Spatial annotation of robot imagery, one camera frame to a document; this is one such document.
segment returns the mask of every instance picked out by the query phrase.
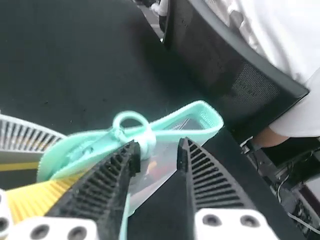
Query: black mesh chair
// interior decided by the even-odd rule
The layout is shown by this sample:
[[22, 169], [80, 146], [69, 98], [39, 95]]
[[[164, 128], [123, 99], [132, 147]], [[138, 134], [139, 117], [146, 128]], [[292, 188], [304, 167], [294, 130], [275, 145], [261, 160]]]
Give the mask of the black mesh chair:
[[203, 0], [171, 0], [164, 45], [198, 85], [238, 143], [258, 134], [308, 90], [258, 55]]

